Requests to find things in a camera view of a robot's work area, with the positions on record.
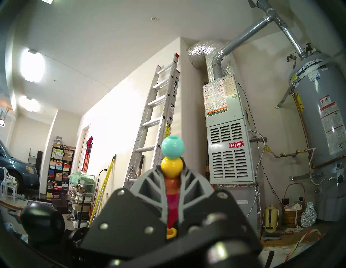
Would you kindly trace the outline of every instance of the basket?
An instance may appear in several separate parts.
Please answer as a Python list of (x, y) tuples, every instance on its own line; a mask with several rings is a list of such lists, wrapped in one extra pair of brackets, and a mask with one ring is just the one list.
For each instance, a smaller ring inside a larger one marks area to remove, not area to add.
[[(305, 194), (305, 188), (304, 188), (304, 185), (300, 182), (298, 183), (292, 183), (290, 184), (289, 186), (287, 186), (286, 188), (286, 191), (285, 191), (285, 194), (284, 194), (284, 199), (285, 199), (285, 196), (286, 196), (286, 192), (287, 192), (287, 189), (288, 187), (290, 187), (291, 185), (294, 185), (294, 184), (300, 184), (302, 187), (303, 187), (303, 190), (304, 190), (304, 201), (305, 201), (305, 197), (306, 197), (306, 194)], [(294, 228), (296, 225), (295, 225), (295, 217), (296, 217), (296, 212), (295, 211), (285, 211), (285, 209), (283, 208), (282, 206), (282, 211), (284, 212), (284, 215), (285, 215), (285, 224), (287, 225), (288, 228)], [(298, 226), (301, 226), (300, 224), (300, 219), (302, 217), (302, 213), (304, 211), (304, 207), (300, 210), (297, 211), (297, 221), (298, 221)]]

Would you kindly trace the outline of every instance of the car wheel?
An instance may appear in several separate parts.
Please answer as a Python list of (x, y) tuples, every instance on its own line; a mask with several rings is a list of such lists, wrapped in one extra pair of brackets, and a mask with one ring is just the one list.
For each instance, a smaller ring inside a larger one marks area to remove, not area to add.
[(22, 176), (18, 171), (15, 170), (9, 170), (8, 174), (10, 174), (12, 177), (15, 177), (18, 183), (17, 193), (22, 194), (24, 193), (25, 185)]

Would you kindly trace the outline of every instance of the blue car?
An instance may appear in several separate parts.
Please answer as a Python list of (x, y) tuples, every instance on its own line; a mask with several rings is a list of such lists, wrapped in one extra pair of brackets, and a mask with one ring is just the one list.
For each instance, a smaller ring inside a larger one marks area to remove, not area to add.
[[(18, 181), (19, 193), (34, 184), (38, 184), (38, 175), (34, 165), (24, 163), (14, 158), (3, 142), (0, 140), (0, 168), (5, 167), (11, 176)], [(0, 170), (0, 181), (3, 180), (3, 170)]]

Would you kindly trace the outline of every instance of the aluminum ladder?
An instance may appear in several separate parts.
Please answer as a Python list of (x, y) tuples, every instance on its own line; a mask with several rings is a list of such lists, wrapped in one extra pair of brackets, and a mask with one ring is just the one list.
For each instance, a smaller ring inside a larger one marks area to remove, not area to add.
[[(170, 63), (163, 69), (159, 65), (156, 67), (154, 78), (150, 86), (148, 98), (145, 103), (142, 120), (137, 133), (135, 146), (133, 148), (130, 163), (127, 169), (124, 188), (129, 189), (132, 183), (136, 181), (136, 172), (138, 171), (140, 158), (143, 152), (154, 151), (150, 168), (159, 165), (164, 157), (161, 152), (161, 143), (171, 133), (171, 125), (175, 108), (175, 99), (180, 75), (179, 71), (176, 68), (178, 58), (179, 55), (175, 53), (173, 56), (172, 63)], [(171, 68), (169, 77), (158, 83), (157, 81), (159, 75), (169, 68)], [(168, 86), (166, 94), (162, 95), (159, 98), (156, 98), (157, 92), (166, 86)], [(161, 103), (164, 103), (161, 116), (158, 118), (151, 119), (154, 107), (158, 106)], [(155, 144), (152, 146), (144, 147), (148, 133), (148, 128), (156, 125), (159, 125), (159, 127), (156, 135)]]

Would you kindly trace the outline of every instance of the yellow broom handle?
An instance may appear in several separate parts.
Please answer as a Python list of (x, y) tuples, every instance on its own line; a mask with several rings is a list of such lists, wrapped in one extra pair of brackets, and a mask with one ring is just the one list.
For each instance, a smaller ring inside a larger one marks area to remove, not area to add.
[(95, 206), (94, 206), (94, 208), (93, 208), (93, 210), (92, 210), (92, 214), (91, 214), (91, 217), (90, 217), (90, 221), (89, 221), (88, 227), (90, 227), (91, 222), (92, 222), (92, 219), (93, 219), (93, 217), (94, 217), (94, 215), (95, 215), (96, 208), (97, 208), (97, 205), (98, 205), (98, 203), (99, 203), (99, 199), (100, 199), (100, 196), (101, 196), (101, 193), (102, 193), (102, 189), (104, 188), (104, 185), (105, 185), (105, 183), (106, 183), (106, 181), (107, 181), (107, 178), (109, 177), (109, 174), (110, 174), (110, 171), (111, 171), (111, 167), (113, 166), (113, 161), (114, 161), (114, 159), (112, 159), (112, 162), (110, 163), (110, 168), (107, 170), (106, 177), (105, 177), (105, 179), (104, 179), (104, 181), (103, 181), (103, 183), (102, 183), (102, 186), (101, 186), (101, 188), (100, 188), (100, 193), (99, 193), (99, 195), (98, 195), (98, 197), (97, 197), (97, 199), (96, 199)]
[[(112, 170), (112, 167), (113, 167), (113, 165), (115, 164), (116, 158), (117, 158), (117, 155), (114, 156), (114, 159), (113, 159), (113, 161), (112, 161), (112, 163), (111, 163), (111, 166), (109, 167), (110, 171)], [(107, 181), (106, 181), (106, 184), (105, 184), (105, 186), (104, 186), (105, 189), (102, 191), (101, 201), (100, 201), (100, 202), (102, 202), (104, 192), (106, 191), (106, 186), (107, 186), (107, 183), (108, 183), (109, 175), (108, 175), (108, 177), (107, 177)], [(97, 210), (97, 215), (99, 215), (100, 207), (101, 207), (101, 206), (99, 206), (99, 208), (98, 208), (98, 210)]]

